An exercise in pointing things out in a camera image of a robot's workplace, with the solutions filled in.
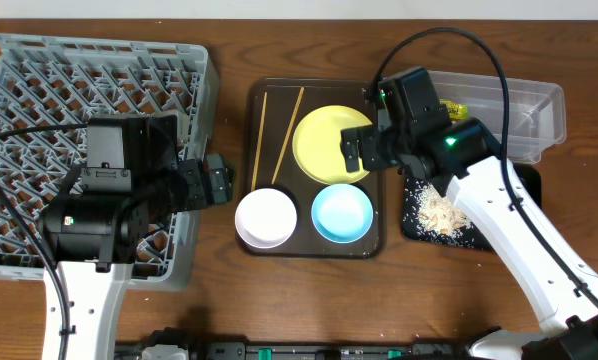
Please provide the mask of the yellow round plate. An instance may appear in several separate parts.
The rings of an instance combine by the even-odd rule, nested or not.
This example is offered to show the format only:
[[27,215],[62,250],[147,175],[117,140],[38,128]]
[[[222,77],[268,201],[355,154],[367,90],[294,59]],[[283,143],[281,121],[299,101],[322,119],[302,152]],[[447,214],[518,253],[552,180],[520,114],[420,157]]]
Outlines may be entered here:
[[342,105],[313,110],[297,125],[292,141],[294,158],[311,179],[327,184],[352,184],[366,177],[363,167],[348,172],[341,152],[341,131],[371,125],[363,113]]

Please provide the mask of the light blue round bowl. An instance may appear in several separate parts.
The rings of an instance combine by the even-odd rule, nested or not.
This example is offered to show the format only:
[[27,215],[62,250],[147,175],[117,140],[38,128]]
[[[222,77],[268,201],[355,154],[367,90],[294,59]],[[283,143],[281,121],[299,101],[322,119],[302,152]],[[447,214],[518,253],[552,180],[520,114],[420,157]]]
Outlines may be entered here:
[[374,221],[369,196],[350,184],[335,184],[322,189],[311,206],[311,220],[317,232],[335,244],[360,240]]

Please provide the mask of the yellow snack wrapper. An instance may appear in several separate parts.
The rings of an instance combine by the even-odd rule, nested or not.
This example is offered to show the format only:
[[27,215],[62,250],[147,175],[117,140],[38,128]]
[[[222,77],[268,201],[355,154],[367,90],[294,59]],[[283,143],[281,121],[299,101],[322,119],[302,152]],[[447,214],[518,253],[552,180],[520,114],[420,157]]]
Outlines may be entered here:
[[467,105],[456,103],[447,99],[441,99],[440,103],[446,106],[451,120],[460,121],[469,118],[469,110]]

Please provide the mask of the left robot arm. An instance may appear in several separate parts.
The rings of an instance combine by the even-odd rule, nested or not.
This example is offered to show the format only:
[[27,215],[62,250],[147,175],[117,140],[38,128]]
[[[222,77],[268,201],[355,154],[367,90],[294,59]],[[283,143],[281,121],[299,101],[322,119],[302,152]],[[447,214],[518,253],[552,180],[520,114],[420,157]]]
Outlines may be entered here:
[[89,120],[87,159],[64,178],[40,216],[55,264],[44,284],[45,359],[110,359],[136,251],[149,227],[171,215],[223,205],[234,171],[219,154],[182,160],[189,119],[178,113]]

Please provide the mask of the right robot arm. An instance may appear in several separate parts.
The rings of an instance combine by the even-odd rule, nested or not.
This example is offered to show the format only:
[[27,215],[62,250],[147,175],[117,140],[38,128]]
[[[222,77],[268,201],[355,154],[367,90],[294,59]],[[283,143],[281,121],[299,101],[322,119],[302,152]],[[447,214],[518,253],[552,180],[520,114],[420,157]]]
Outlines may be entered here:
[[385,78],[370,99],[378,124],[344,129],[347,171],[400,165],[433,184],[488,241],[522,288],[538,334],[492,330],[473,341],[474,359],[598,359],[598,274],[528,194],[478,119],[454,122],[428,72]]

